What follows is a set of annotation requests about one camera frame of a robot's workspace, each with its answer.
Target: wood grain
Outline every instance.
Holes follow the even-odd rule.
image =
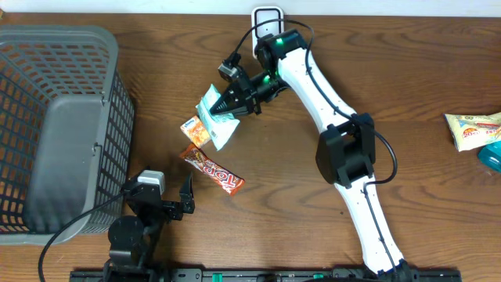
[[[501,111],[501,20],[295,16],[315,28],[313,53],[347,103],[373,115],[398,155],[399,173],[378,193],[395,241],[419,267],[457,267],[463,280],[501,280],[501,176],[477,150],[456,152],[442,115]],[[91,24],[113,32],[119,71],[138,101],[130,173],[166,173],[169,197],[193,168],[179,126],[210,83],[223,90],[221,60],[248,28],[248,16],[7,14],[2,24]],[[243,65],[257,72],[251,43]],[[337,191],[314,161],[318,134],[290,91],[263,106],[207,155],[247,181],[228,197],[195,172],[196,212],[164,230],[156,257],[207,268],[319,268],[360,264],[359,239]],[[377,144],[377,176],[391,170]],[[100,268],[106,234],[50,249],[47,281]],[[40,247],[0,247],[3,281],[34,281]]]

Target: small robot arm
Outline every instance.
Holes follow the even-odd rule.
[[[286,88],[296,92],[319,130],[317,166],[348,206],[362,244],[364,263],[374,273],[386,273],[398,266],[403,261],[403,255],[388,229],[376,187],[366,186],[366,183],[374,181],[374,134],[366,126],[354,124],[337,114],[314,86],[305,66],[307,44],[299,32],[289,30],[260,38],[255,51],[264,71],[253,78],[249,78],[238,65],[238,53],[234,52],[223,61],[219,72],[230,85],[211,108],[211,113],[260,114],[260,102],[271,101]],[[310,52],[308,55],[310,71],[325,95],[343,113],[356,115],[355,110],[336,94],[322,75],[313,55]],[[373,128],[373,120],[368,114],[359,115],[357,119]]]
[[[162,200],[165,190],[164,173],[148,169],[121,187],[125,202],[135,215],[123,215],[111,224],[110,260],[98,281],[167,280],[168,273],[154,265],[153,252],[165,224],[195,212],[192,175],[189,174],[179,190],[179,202]]]

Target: orange snack package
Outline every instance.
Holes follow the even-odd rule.
[[[195,144],[191,144],[181,153],[180,158],[198,168],[201,172],[209,175],[228,194],[233,196],[243,186],[245,180],[232,174],[219,164],[209,159],[204,152],[198,149]]]
[[[207,144],[211,139],[209,132],[204,127],[204,123],[197,116],[190,118],[184,125],[181,125],[181,131],[199,148]]]

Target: green connector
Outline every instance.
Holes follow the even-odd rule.
[[[222,274],[212,274],[212,282],[222,282]]]

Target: black cable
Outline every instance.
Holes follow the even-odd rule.
[[[108,281],[108,276],[110,275],[110,263],[111,263],[111,258],[108,259],[106,262],[104,262],[104,267],[103,267],[103,279],[102,281]]]
[[[64,230],[68,229],[68,227],[72,226],[74,223],[76,223],[78,220],[83,219],[85,216],[90,215],[91,213],[106,207],[108,204],[113,203],[114,201],[118,200],[120,197],[124,196],[125,192],[119,193],[117,196],[111,197],[108,201],[100,204],[97,207],[94,207],[93,209],[90,209],[83,214],[77,216],[74,219],[71,219],[67,224],[65,224],[60,230],[58,230],[54,235],[50,238],[49,242],[45,245],[44,249],[41,251],[40,258],[38,259],[38,278],[40,278],[41,282],[45,282],[44,278],[44,270],[43,270],[43,264],[44,264],[44,257],[47,251],[49,250],[49,247],[51,246],[52,243],[56,240],[56,238],[61,235]]]
[[[281,93],[282,91],[288,90],[288,89],[290,89],[289,86],[282,86],[275,91],[275,95],[279,95],[279,93]]]
[[[348,119],[349,121],[353,122],[354,124],[356,125],[359,125],[359,126],[364,126],[366,127],[367,129],[369,129],[385,146],[386,148],[388,149],[388,152],[390,153],[390,156],[391,156],[391,160],[393,162],[393,171],[391,172],[390,176],[388,176],[386,179],[383,179],[383,180],[376,180],[376,181],[371,181],[371,182],[367,182],[364,184],[363,186],[363,193],[365,194],[366,196],[366,199],[367,199],[367,204],[369,205],[369,209],[370,209],[370,213],[373,217],[373,221],[374,221],[374,224],[376,225],[376,229],[377,229],[377,232],[379,233],[379,236],[380,236],[380,242],[383,244],[384,246],[384,250],[386,251],[387,255],[388,255],[388,258],[390,259],[390,262],[391,262],[391,266],[393,267],[393,271],[394,271],[394,274],[397,273],[397,270],[396,270],[396,266],[395,266],[395,263],[393,262],[393,259],[391,257],[391,254],[388,250],[388,247],[386,245],[386,242],[384,241],[384,238],[383,238],[383,234],[381,233],[381,230],[380,230],[380,227],[379,227],[379,224],[377,223],[377,219],[376,219],[376,215],[374,214],[374,210],[373,210],[373,207],[370,203],[370,200],[369,200],[369,196],[368,196],[368,193],[367,193],[367,186],[368,185],[377,185],[377,184],[385,184],[385,183],[389,183],[391,180],[393,180],[395,178],[395,176],[397,175],[397,170],[398,170],[398,162],[397,162],[397,157],[395,155],[395,152],[393,151],[393,148],[391,147],[390,143],[378,132],[376,131],[376,129],[374,129],[371,125],[368,125],[362,121],[359,121],[357,118],[356,118],[356,115],[353,115],[353,116],[350,116],[346,113],[344,113],[342,110],[339,109],[338,106],[336,106],[330,99],[329,97],[327,97],[326,93],[324,93],[324,91],[322,90],[322,88],[319,86],[319,84],[317,83],[317,81],[315,80],[315,78],[313,77],[313,74],[312,74],[312,69],[310,68],[310,64],[309,64],[309,55],[310,55],[310,52],[311,52],[311,48],[312,48],[312,44],[313,44],[313,40],[315,38],[315,32],[313,31],[313,28],[308,26],[307,24],[305,23],[302,23],[302,22],[299,22],[299,21],[296,21],[296,20],[285,20],[285,19],[273,19],[273,20],[266,20],[262,23],[258,23],[256,24],[255,26],[253,26],[250,30],[248,30],[245,35],[242,37],[242,39],[240,40],[239,44],[236,46],[235,48],[235,51],[234,53],[237,53],[238,52],[238,49],[240,48],[240,46],[243,44],[243,42],[245,41],[245,38],[254,30],[256,29],[257,27],[260,27],[262,26],[263,24],[269,24],[269,23],[272,23],[272,22],[276,22],[276,21],[279,21],[279,22],[286,22],[286,23],[291,23],[291,24],[297,24],[297,25],[300,25],[302,27],[306,27],[310,30],[310,32],[312,33],[312,36],[310,38],[310,41],[308,43],[308,46],[306,47],[306,56],[305,56],[305,66],[306,66],[306,71],[308,73],[308,76],[310,77],[310,79],[312,80],[313,82],[313,85],[317,88],[317,90],[319,91],[320,95],[322,95],[322,97],[324,98],[325,101],[327,101],[327,103],[333,108],[334,110],[334,114],[339,114],[340,116],[342,116],[343,118],[346,118]]]

